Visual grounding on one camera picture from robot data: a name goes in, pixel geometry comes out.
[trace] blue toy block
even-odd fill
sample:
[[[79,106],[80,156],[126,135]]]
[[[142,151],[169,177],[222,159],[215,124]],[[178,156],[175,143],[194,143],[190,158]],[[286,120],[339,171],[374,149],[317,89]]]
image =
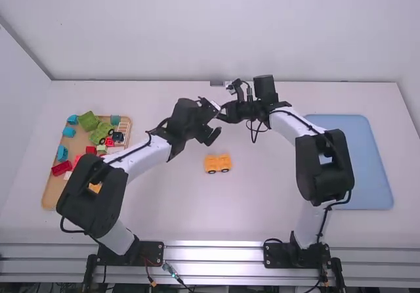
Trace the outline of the blue toy block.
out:
[[[76,130],[73,129],[72,127],[65,127],[63,130],[63,136],[65,137],[74,137],[75,134],[76,134]]]
[[[71,125],[76,125],[78,124],[78,120],[77,120],[77,114],[72,114],[70,117],[67,118],[67,122]]]
[[[112,125],[119,125],[120,122],[121,122],[121,116],[111,116]]]
[[[57,160],[62,163],[65,162],[68,158],[68,149],[64,145],[58,146],[57,151]]]

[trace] toy block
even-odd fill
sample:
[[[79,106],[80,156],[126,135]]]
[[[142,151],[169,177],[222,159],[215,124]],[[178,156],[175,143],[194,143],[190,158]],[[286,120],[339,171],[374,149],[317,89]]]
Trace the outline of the toy block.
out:
[[[68,158],[68,149],[64,145],[59,145],[57,150],[57,160],[62,163]]]
[[[75,134],[76,134],[76,130],[73,129],[72,127],[65,127],[63,130],[63,136],[65,137],[74,137]]]
[[[98,117],[96,117],[91,111],[88,111],[85,114],[78,116],[77,120],[80,123],[83,130],[85,130],[86,132],[95,130],[100,122]]]
[[[77,120],[77,114],[72,114],[70,117],[68,117],[67,122],[68,122],[68,124],[71,124],[71,125],[79,124],[79,122]]]
[[[75,159],[74,159],[74,167],[76,167],[77,163],[79,162],[79,159],[83,156],[83,154],[80,155],[76,155]]]
[[[98,145],[96,147],[96,150],[98,151],[99,154],[106,154],[107,149],[108,148],[106,147],[106,145]]]
[[[70,176],[72,175],[72,171],[66,171],[66,173],[64,174],[64,180],[68,180],[70,178]]]
[[[96,145],[105,143],[107,136],[114,133],[114,127],[106,122],[100,122],[98,127],[91,133],[89,140]]]
[[[120,122],[121,122],[121,116],[111,115],[111,124],[112,125],[119,125]]]
[[[122,132],[114,132],[112,134],[112,140],[114,142],[123,142],[124,141],[124,134]]]
[[[124,146],[108,147],[108,154],[118,153],[124,150]]]
[[[96,155],[96,147],[94,146],[86,146],[86,154],[94,154]]]
[[[69,160],[66,160],[64,163],[53,166],[51,172],[54,176],[59,176],[65,173],[68,170],[72,170],[72,163]]]
[[[105,140],[105,145],[107,146],[107,147],[114,147],[115,145],[114,145],[114,141],[110,138],[110,137],[107,137],[106,138],[106,140]]]

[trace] yellow toy block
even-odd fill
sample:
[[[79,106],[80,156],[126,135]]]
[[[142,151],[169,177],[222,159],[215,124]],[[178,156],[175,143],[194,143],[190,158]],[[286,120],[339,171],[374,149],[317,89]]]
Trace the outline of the yellow toy block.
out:
[[[229,154],[207,155],[204,159],[204,170],[206,173],[221,171],[227,173],[232,169],[232,160]]]

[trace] aluminum rail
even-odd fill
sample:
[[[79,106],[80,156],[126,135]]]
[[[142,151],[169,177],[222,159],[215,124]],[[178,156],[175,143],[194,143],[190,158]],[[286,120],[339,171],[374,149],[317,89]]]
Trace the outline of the aluminum rail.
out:
[[[167,241],[164,259],[186,284],[312,286],[317,270],[265,269],[261,242]],[[81,282],[95,244],[0,244],[2,282]],[[331,248],[347,286],[420,287],[420,248]],[[104,268],[95,280],[102,282]],[[176,284],[151,267],[159,284]],[[107,268],[108,283],[148,283],[143,267]]]

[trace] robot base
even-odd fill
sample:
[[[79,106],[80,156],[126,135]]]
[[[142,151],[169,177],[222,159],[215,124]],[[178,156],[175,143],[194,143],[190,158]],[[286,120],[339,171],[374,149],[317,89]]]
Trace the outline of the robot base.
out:
[[[144,267],[160,267],[163,264],[163,242],[135,240],[124,256],[119,256],[104,245],[98,249],[98,265],[132,265]]]
[[[327,244],[319,242],[301,249],[293,232],[290,242],[266,243],[263,255],[267,269],[321,269],[322,265],[329,265],[331,261]]]

